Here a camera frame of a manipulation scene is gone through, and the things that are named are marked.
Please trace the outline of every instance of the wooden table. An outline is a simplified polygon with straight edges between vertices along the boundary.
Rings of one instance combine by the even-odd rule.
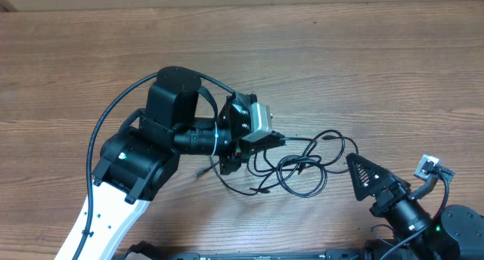
[[[128,85],[168,65],[255,91],[275,128],[312,137],[336,128],[361,154],[414,187],[422,154],[456,170],[449,204],[484,213],[484,3],[298,5],[0,14],[0,258],[52,259],[85,199],[85,152],[105,107]],[[207,85],[219,104],[225,93]],[[101,143],[148,85],[112,112]],[[199,114],[209,115],[203,104]],[[331,159],[337,142],[321,143]],[[276,162],[302,152],[269,152]],[[360,247],[384,222],[356,201],[348,174],[329,175],[311,199],[281,188],[245,197],[210,172],[180,167],[119,251],[146,240],[170,251],[296,252]],[[333,170],[345,168],[341,160]],[[318,177],[291,180],[310,190]],[[241,169],[235,187],[255,185]],[[421,200],[437,210],[443,188]]]

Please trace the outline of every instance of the tangled cable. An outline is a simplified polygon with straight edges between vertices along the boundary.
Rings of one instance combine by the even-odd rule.
[[[336,158],[332,159],[330,162],[324,162],[322,163],[322,158],[319,155],[312,154],[312,151],[316,148],[318,145],[318,139],[322,138],[323,140],[333,140],[333,139],[340,139],[341,141],[341,148],[340,152],[336,156]],[[258,193],[270,193],[271,188],[281,186],[283,189],[285,189],[287,192],[293,194],[294,196],[302,197],[302,198],[309,198],[309,197],[314,197],[318,195],[320,192],[323,191],[323,189],[326,187],[327,183],[327,174],[343,174],[345,172],[348,172],[349,169],[342,170],[340,172],[334,172],[331,170],[326,169],[326,166],[333,165],[336,163],[341,156],[343,155],[345,148],[346,148],[346,140],[350,141],[355,148],[355,152],[358,154],[358,146],[356,143],[348,137],[343,136],[339,131],[329,129],[326,131],[323,131],[316,135],[314,138],[292,138],[292,137],[286,137],[282,138],[281,140],[285,141],[308,141],[308,145],[305,148],[305,150],[302,152],[301,155],[287,155],[284,158],[282,158],[276,166],[272,165],[271,162],[269,162],[267,158],[267,149],[262,148],[262,149],[255,149],[252,153],[251,156],[254,155],[253,159],[253,170],[250,169],[250,158],[249,161],[247,162],[247,170],[250,172],[250,174],[258,177],[258,178],[263,178],[262,181],[260,182],[259,186],[257,188],[250,188],[252,192],[243,192],[240,190],[237,190],[230,185],[228,185],[225,180],[222,178],[222,176],[219,174],[219,172],[216,170],[216,166],[219,164],[219,162],[213,162],[212,157],[209,157],[210,161],[210,167],[207,169],[204,169],[196,174],[196,178],[199,178],[201,175],[204,175],[207,173],[210,169],[213,169],[219,180],[222,182],[223,185],[225,185],[228,189],[246,195],[246,196],[255,196]],[[263,152],[263,158],[265,163],[269,166],[269,169],[257,169],[256,161],[257,161],[257,155],[259,152]],[[292,188],[289,187],[287,184],[287,180],[291,178],[294,173],[301,174],[301,172],[305,169],[310,169],[311,167],[317,167],[321,173],[321,177],[319,179],[318,185],[310,190],[307,193],[298,193],[294,191]],[[273,174],[275,174],[277,178],[277,182],[275,184],[270,184],[267,186],[264,186],[266,181],[271,177]]]

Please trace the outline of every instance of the cable connector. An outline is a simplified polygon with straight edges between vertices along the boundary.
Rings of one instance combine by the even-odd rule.
[[[259,193],[271,193],[269,189],[256,189],[256,188],[249,188],[249,190],[259,192]]]
[[[281,134],[280,132],[276,132],[276,131],[272,131],[271,135],[276,137],[276,138],[285,138],[286,137],[285,135]]]
[[[208,173],[210,171],[210,169],[212,169],[212,168],[210,167],[208,169],[200,170],[199,172],[197,172],[197,174],[195,174],[195,178],[198,179],[198,178],[202,177],[203,175]]]
[[[442,166],[439,158],[424,154],[415,169],[414,176],[425,181],[425,184],[416,189],[409,197],[419,200],[432,192],[438,180],[450,184],[455,172]]]
[[[325,135],[325,136],[323,136],[323,140],[334,140],[334,139],[340,139],[340,138],[337,137],[337,136],[334,136],[334,135]]]

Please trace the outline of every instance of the black cable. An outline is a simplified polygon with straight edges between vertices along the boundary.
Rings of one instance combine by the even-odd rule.
[[[87,155],[87,158],[86,158],[86,163],[85,163],[85,173],[86,173],[86,182],[87,182],[87,188],[88,188],[88,217],[87,217],[87,221],[85,223],[85,227],[84,227],[84,231],[82,232],[82,238],[81,238],[81,241],[79,242],[79,245],[77,246],[77,250],[76,252],[74,253],[74,256],[73,256],[73,260],[77,260],[81,254],[81,251],[82,251],[82,248],[84,247],[85,245],[85,242],[88,238],[88,236],[90,235],[90,230],[91,230],[91,223],[92,223],[92,213],[93,213],[93,205],[94,205],[94,199],[92,197],[92,177],[91,177],[91,171],[92,171],[92,152],[94,151],[94,145],[95,145],[95,141],[96,141],[96,137],[98,136],[98,132],[99,132],[99,129],[101,128],[101,125],[103,123],[103,121],[106,119],[107,115],[111,112],[111,110],[127,95],[129,94],[129,92],[131,92],[132,90],[134,90],[135,88],[137,88],[139,85],[142,85],[143,83],[153,79],[153,78],[156,78],[157,77],[157,74],[158,72],[156,73],[153,73],[153,74],[150,74],[148,76],[145,76],[143,79],[140,79],[138,80],[136,83],[134,83],[133,85],[129,86],[125,91],[123,91],[121,94],[119,94],[118,97],[116,97],[114,99],[113,102],[111,102],[111,104],[106,108],[106,110],[103,112],[103,114],[101,115],[101,117],[99,118],[98,120],[98,123],[96,124],[95,128],[94,128],[94,131],[92,131],[92,135],[91,135],[91,140],[89,141],[89,146],[88,146],[88,155]],[[219,82],[218,80],[210,77],[210,76],[207,76],[205,74],[202,74],[202,73],[198,73],[199,76],[202,78],[202,79],[205,79],[217,86],[219,86],[220,88],[223,88],[224,90],[230,92],[231,94],[235,93],[235,91],[228,87],[227,85]]]
[[[386,225],[386,224],[378,224],[378,225],[374,225],[373,227],[371,227],[371,228],[370,228],[370,231],[371,231],[371,233],[373,234],[373,236],[374,236],[374,237],[376,237],[376,238],[377,238],[377,239],[379,239],[381,242],[383,242],[383,243],[385,243],[385,244],[387,244],[387,245],[389,245],[389,246],[393,246],[393,244],[391,244],[390,242],[388,242],[388,241],[384,240],[383,238],[381,238],[381,237],[377,236],[377,234],[375,233],[375,231],[374,231],[374,230],[375,230],[376,228],[378,228],[378,227],[386,227],[386,228],[389,228],[389,229],[392,231],[393,236],[395,236],[395,230],[393,230],[393,228],[392,228],[392,227],[390,227],[389,225]]]
[[[198,74],[198,75],[199,75],[199,76],[200,76],[202,79],[205,79],[205,80],[207,80],[207,81],[209,81],[209,82],[213,83],[214,85],[219,86],[220,88],[222,88],[222,89],[226,90],[227,92],[229,92],[229,93],[231,93],[231,94],[235,93],[235,90],[234,90],[234,89],[232,89],[232,88],[228,87],[227,85],[225,85],[225,84],[223,84],[223,83],[219,82],[218,80],[216,80],[216,79],[212,78],[211,76],[207,76],[207,75],[202,74],[202,73],[199,73],[199,72],[197,72],[197,74]]]
[[[326,135],[328,133],[334,133],[337,136],[334,136],[334,135],[328,136],[328,135]],[[318,145],[317,140],[319,138],[323,138],[324,140],[332,140],[332,139],[340,139],[341,140],[340,152],[338,153],[336,158],[332,159],[330,162],[321,163],[321,161],[322,161],[321,156],[311,155],[312,151]],[[284,141],[308,141],[309,143],[308,143],[308,145],[306,146],[305,150],[302,152],[301,155],[285,156],[284,158],[282,158],[278,162],[278,164],[276,166],[272,165],[269,162],[269,160],[267,158],[267,149],[263,148],[261,150],[255,150],[253,153],[251,153],[252,155],[254,155],[253,169],[254,169],[255,172],[253,172],[250,169],[250,158],[251,158],[252,155],[249,157],[249,161],[247,162],[247,170],[249,171],[250,174],[252,174],[256,177],[259,177],[259,178],[263,178],[263,179],[259,183],[259,186],[257,188],[252,188],[252,187],[250,188],[250,190],[254,191],[254,193],[242,192],[242,191],[239,191],[239,190],[229,186],[222,179],[220,174],[217,172],[217,170],[215,168],[216,164],[213,163],[212,157],[209,158],[211,160],[211,162],[210,162],[211,166],[209,167],[209,169],[214,170],[214,172],[216,173],[217,177],[220,179],[222,184],[224,186],[226,186],[228,189],[230,189],[230,190],[232,190],[236,193],[246,195],[246,196],[254,196],[257,193],[269,193],[269,189],[272,189],[273,187],[281,186],[281,187],[283,187],[283,189],[285,189],[287,192],[293,194],[294,196],[303,197],[303,198],[314,197],[314,196],[318,195],[320,192],[322,192],[323,189],[326,187],[327,174],[328,173],[341,174],[341,173],[345,173],[345,172],[348,171],[348,169],[346,169],[346,170],[343,170],[341,172],[333,172],[333,171],[326,169],[326,166],[333,165],[334,163],[336,163],[342,157],[342,155],[345,151],[345,148],[346,148],[346,142],[345,142],[346,139],[349,140],[353,144],[353,146],[355,147],[355,152],[358,153],[358,147],[356,146],[356,143],[351,138],[343,137],[343,135],[339,131],[336,131],[336,130],[323,131],[320,134],[316,135],[314,138],[292,138],[292,137],[282,138],[281,140],[284,140]],[[260,151],[263,151],[263,158],[264,158],[266,164],[269,166],[269,169],[258,169],[257,168],[256,160],[257,160],[257,155]],[[318,168],[319,172],[321,173],[321,177],[319,179],[319,182],[314,189],[312,189],[312,190],[310,190],[309,192],[306,192],[306,193],[298,193],[298,192],[294,191],[292,188],[290,188],[289,185],[286,183],[287,180],[294,175],[294,173],[298,172],[298,174],[300,174],[300,172],[303,169],[310,169],[312,167]],[[204,169],[201,172],[198,172],[197,175],[204,174],[203,172],[206,172],[206,170],[207,169]],[[264,183],[272,175],[275,175],[278,181],[274,184],[264,186]]]
[[[410,237],[408,237],[407,239],[403,240],[402,242],[394,245],[393,248],[389,249],[388,252],[386,252],[381,258],[380,260],[384,260],[386,257],[388,257],[389,255],[391,255],[393,252],[395,252],[397,249],[399,249],[401,246],[405,245],[406,243],[409,243],[410,241],[412,241],[414,238],[417,238],[418,236],[420,236],[427,228],[429,227],[429,225],[427,225],[426,227],[423,227],[421,228],[419,231],[417,231],[415,234],[412,234]]]
[[[439,217],[440,214],[444,211],[445,206],[447,205],[448,195],[450,194],[450,188],[448,182],[445,180],[444,175],[440,172],[440,170],[436,170],[437,175],[442,179],[445,186],[444,198],[442,199],[442,203],[440,204],[439,210],[437,210],[436,215],[433,217],[435,220]]]

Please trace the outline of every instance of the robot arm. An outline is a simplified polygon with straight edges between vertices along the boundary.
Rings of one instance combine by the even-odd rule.
[[[201,85],[209,80],[229,92],[219,115],[215,100]],[[213,118],[197,118],[202,96],[213,107]],[[139,127],[131,124],[139,119]],[[88,234],[88,197],[56,259],[111,259],[119,242],[144,213],[158,190],[178,168],[181,154],[219,156],[220,173],[230,174],[253,150],[285,144],[272,131],[269,108],[255,94],[242,94],[216,80],[183,67],[165,67],[148,92],[145,109],[136,110],[101,148],[92,175],[93,217]]]
[[[442,166],[439,159],[424,155],[414,176],[425,181],[415,192],[410,184],[389,170],[354,153],[346,157],[356,199],[375,197],[370,208],[373,216],[385,218],[401,241],[393,248],[372,249],[372,259],[394,259],[403,243],[417,259],[482,259],[484,258],[484,219],[466,206],[445,207],[448,185],[454,172]],[[418,200],[430,193],[436,180],[445,183],[445,196],[433,218]]]

